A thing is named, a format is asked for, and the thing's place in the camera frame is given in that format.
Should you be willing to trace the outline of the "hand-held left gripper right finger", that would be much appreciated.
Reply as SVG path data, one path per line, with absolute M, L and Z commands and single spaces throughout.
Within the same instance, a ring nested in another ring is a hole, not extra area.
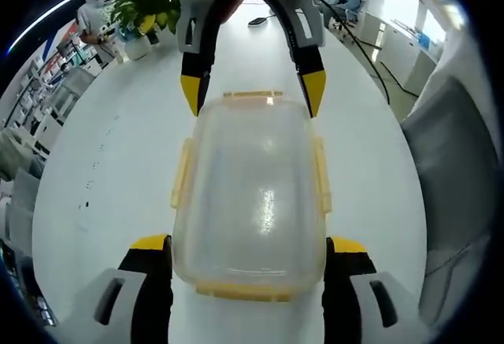
M 376 270 L 366 248 L 326 238 L 321 298 L 325 343 L 422 343 L 424 323 L 414 296 Z

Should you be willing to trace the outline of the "person's right hand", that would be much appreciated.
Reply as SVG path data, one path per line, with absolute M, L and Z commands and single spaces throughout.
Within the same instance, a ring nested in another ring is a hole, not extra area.
M 215 0 L 215 17 L 220 24 L 225 23 L 243 3 L 243 0 Z

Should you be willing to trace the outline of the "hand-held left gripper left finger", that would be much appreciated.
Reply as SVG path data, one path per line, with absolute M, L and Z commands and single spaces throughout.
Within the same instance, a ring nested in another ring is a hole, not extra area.
M 92 285 L 93 343 L 167 343 L 173 303 L 172 238 L 134 242 Z

